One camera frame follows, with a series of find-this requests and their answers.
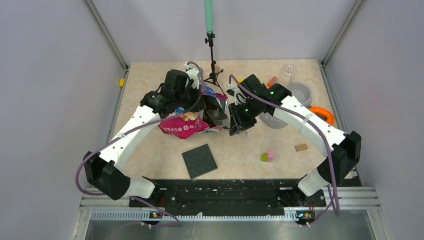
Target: gray wall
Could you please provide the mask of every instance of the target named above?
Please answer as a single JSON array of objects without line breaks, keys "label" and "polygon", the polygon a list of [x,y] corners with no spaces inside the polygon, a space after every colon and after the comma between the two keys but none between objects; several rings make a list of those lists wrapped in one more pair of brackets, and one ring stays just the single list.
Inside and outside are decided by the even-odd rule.
[{"label": "gray wall", "polygon": [[123,71],[82,0],[0,2],[0,239],[69,239]]},{"label": "gray wall", "polygon": [[[125,60],[209,60],[203,0],[94,0]],[[323,59],[355,0],[215,0],[217,60]]]},{"label": "gray wall", "polygon": [[328,69],[396,239],[423,239],[424,1],[367,1]]}]

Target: robotic arm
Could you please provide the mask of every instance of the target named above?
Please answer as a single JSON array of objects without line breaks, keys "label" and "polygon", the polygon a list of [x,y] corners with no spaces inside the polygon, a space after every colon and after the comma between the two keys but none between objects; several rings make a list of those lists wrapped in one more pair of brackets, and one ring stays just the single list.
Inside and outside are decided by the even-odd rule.
[{"label": "robotic arm", "polygon": [[232,84],[228,86],[228,93],[235,96],[236,99],[235,103],[228,106],[231,115],[230,136],[240,134],[252,128],[257,123],[256,117],[259,114],[269,113],[271,116],[297,129],[300,134],[307,137],[319,149],[320,153],[326,157],[326,160],[318,168],[304,176],[298,183],[297,189],[306,197],[312,196],[332,182],[328,152],[325,143],[320,134],[311,125],[307,124],[308,121],[313,122],[322,131],[328,141],[337,185],[339,185],[358,164],[362,142],[362,138],[359,134],[354,131],[351,134],[346,134],[327,124],[304,107],[288,89],[280,84],[275,84],[268,89],[264,84],[259,82],[255,75],[249,76],[240,84],[257,97],[275,105],[283,106],[286,109],[306,117],[305,120],[302,120],[298,116],[266,105],[252,98],[239,87],[235,87]]},{"label": "robotic arm", "polygon": [[[146,94],[134,115],[113,138],[121,140],[94,155],[84,165],[88,183],[111,199],[118,200],[124,196],[150,198],[156,188],[151,181],[146,178],[131,179],[122,173],[130,156],[150,131],[160,124],[158,120],[166,118],[176,108],[182,107],[186,110],[193,108],[193,112],[200,112],[206,108],[201,100],[202,93],[199,91],[199,69],[190,68],[188,63],[185,64],[185,68],[186,72],[169,71],[165,83],[159,87],[160,92],[158,89]],[[157,123],[124,135],[131,129],[152,122]]]}]

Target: gray floor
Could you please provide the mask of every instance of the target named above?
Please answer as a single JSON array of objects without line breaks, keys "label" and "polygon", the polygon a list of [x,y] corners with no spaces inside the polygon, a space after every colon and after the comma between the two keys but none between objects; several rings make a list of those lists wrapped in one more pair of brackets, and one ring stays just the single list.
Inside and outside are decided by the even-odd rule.
[{"label": "gray floor", "polygon": [[344,211],[337,218],[329,212],[311,228],[292,222],[183,222],[181,227],[149,230],[132,225],[111,234],[127,221],[92,221],[86,240],[374,240],[365,211]]}]

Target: gray bowl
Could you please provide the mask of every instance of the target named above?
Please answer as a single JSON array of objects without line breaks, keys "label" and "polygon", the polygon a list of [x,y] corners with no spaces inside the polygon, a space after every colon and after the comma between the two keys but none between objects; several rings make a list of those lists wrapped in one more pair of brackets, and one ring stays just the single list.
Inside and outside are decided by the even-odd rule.
[{"label": "gray bowl", "polygon": [[297,100],[305,106],[305,108],[309,108],[312,103],[312,91],[311,89],[300,82],[292,82],[287,87],[288,90],[297,98]]}]

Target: orange ring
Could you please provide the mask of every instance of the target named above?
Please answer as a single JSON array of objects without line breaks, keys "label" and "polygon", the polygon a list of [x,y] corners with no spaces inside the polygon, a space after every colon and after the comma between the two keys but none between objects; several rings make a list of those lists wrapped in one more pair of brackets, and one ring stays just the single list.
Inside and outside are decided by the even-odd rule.
[{"label": "orange ring", "polygon": [[314,114],[318,115],[319,117],[324,117],[326,118],[326,122],[328,124],[330,124],[331,126],[334,124],[334,122],[336,121],[336,118],[334,117],[334,115],[329,112],[328,110],[319,107],[319,106],[313,106],[311,108],[309,108],[309,111],[313,112]]}]

